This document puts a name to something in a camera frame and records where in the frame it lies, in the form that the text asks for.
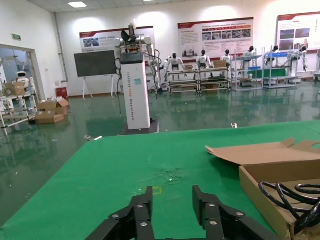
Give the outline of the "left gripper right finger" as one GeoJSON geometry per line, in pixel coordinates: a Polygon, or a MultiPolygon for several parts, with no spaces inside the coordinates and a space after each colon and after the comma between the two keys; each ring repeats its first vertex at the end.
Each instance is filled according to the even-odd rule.
{"type": "Polygon", "coordinates": [[[220,199],[192,187],[192,206],[207,240],[276,240],[278,236],[245,212],[223,204],[220,199]]]}

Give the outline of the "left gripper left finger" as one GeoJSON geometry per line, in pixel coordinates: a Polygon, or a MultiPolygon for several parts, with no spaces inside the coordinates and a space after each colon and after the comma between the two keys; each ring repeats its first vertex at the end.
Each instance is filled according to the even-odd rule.
{"type": "Polygon", "coordinates": [[[88,240],[140,240],[142,232],[154,239],[152,230],[153,188],[131,198],[128,206],[112,213],[88,237],[88,240]]]}

